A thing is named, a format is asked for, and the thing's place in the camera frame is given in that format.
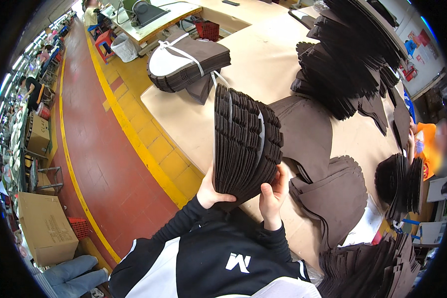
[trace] red stool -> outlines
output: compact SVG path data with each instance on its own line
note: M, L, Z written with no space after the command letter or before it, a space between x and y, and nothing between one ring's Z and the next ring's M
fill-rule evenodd
M114 55L114 52L111 50L111 43L116 38L116 34L112 30L108 30L105 33L102 33L98 38L96 39L96 42L94 45L96 46L96 49L98 49L98 52L101 55L101 58L104 60L104 62L108 63L108 58Z

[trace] blue jeans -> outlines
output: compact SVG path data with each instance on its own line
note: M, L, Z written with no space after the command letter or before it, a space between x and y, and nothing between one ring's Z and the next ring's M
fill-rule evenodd
M93 256L80 256L46 270L43 276L58 297L78 298L108 280L106 272L102 269L77 277L91 270L97 263L98 259Z

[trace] jacket sleeve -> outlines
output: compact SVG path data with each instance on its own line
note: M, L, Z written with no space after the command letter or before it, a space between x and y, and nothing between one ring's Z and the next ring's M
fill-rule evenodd
M157 233L152 236L152 240L165 243L171 239L189 233L192 226L202 218L207 209L200 205L197 196L179 210L175 216L169 220Z
M284 262L291 262L290 247L286 240L285 227L282 222L282 227L276 231L269 231L263 228L263 223L256 231L256 241L271 250L275 255Z

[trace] green machine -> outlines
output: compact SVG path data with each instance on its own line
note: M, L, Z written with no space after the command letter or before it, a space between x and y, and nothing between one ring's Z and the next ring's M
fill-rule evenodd
M132 27L142 28L169 12L156 7L149 0L121 0Z

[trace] white bag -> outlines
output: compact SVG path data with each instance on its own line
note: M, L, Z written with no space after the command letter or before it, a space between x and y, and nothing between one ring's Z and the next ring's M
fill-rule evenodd
M123 62L129 62L137 58L136 47L125 33L119 34L116 39L113 40L111 50L113 50Z

